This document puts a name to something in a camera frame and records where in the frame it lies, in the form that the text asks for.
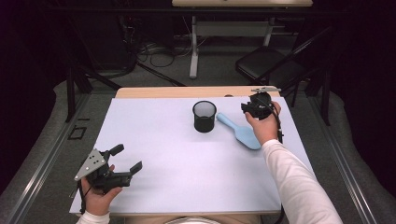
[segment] dark curtain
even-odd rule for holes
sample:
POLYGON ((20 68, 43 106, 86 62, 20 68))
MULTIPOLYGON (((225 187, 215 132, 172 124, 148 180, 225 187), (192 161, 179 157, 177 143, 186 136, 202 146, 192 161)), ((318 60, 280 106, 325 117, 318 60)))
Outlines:
POLYGON ((298 41, 329 25, 335 28, 332 44, 314 58, 327 54, 335 59, 331 90, 345 103, 354 145, 378 181, 396 196, 396 4, 314 0, 314 7, 351 12, 341 20, 307 20, 298 41))
POLYGON ((0 190, 21 167, 50 117, 65 65, 42 15, 29 1, 0 7, 0 190))

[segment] table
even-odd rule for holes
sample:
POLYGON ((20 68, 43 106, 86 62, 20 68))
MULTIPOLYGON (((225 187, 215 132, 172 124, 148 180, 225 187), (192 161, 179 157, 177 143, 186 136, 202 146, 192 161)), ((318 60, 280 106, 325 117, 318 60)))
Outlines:
MULTIPOLYGON (((174 7, 311 7, 312 0, 173 0, 174 7)), ((197 21, 192 16, 192 55, 190 78, 197 78, 198 35, 211 36, 265 36, 268 46, 274 27, 274 18, 268 21, 197 21)))
MULTIPOLYGON (((262 151, 238 143, 233 131, 219 121, 210 133, 198 133, 192 125, 192 105, 199 100, 213 102, 218 112, 239 125, 248 125, 240 103, 248 101, 246 95, 254 93, 253 88, 120 89, 95 147, 103 151, 124 144, 125 149, 109 162, 116 165, 117 172, 138 161, 143 162, 143 169, 113 201, 112 215, 277 213, 280 200, 262 151)), ((282 105, 284 144, 312 170, 284 99, 277 92, 272 95, 282 105)), ((79 207, 77 197, 70 213, 78 214, 79 207)))

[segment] chair leg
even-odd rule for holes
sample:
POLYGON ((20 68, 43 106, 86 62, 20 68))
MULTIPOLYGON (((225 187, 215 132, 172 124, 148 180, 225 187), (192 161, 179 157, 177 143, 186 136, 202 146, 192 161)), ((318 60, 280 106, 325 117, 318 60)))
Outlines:
POLYGON ((291 107, 294 107, 294 104, 296 103, 298 86, 299 83, 297 83, 296 86, 294 87, 294 94, 293 94, 293 100, 291 101, 291 107))

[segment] person's right hand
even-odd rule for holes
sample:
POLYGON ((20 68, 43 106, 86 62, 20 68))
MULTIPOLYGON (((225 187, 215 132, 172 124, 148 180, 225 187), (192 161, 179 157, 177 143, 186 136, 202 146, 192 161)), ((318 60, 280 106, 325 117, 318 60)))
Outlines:
MULTIPOLYGON (((114 165, 110 166, 110 170, 114 170, 114 165)), ((111 202, 122 191, 121 187, 116 187, 104 194, 101 190, 92 189, 85 177, 81 179, 81 186, 85 195, 86 210, 96 216, 106 215, 111 202)))
MULTIPOLYGON (((273 102, 273 105, 276 108, 274 112, 279 115, 280 105, 277 102, 273 102)), ((271 139, 277 139, 278 127, 276 118, 273 114, 262 120, 253 118, 248 112, 245 113, 245 116, 247 118, 247 122, 253 127, 254 134, 261 145, 271 139)))

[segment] white table leg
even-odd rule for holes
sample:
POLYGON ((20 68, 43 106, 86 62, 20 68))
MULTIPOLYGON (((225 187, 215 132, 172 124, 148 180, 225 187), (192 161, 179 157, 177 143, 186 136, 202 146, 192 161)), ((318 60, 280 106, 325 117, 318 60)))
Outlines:
POLYGON ((192 55, 191 55, 191 67, 190 67, 190 78, 197 78, 198 69, 198 48, 197 48, 197 27, 196 18, 192 16, 192 55))

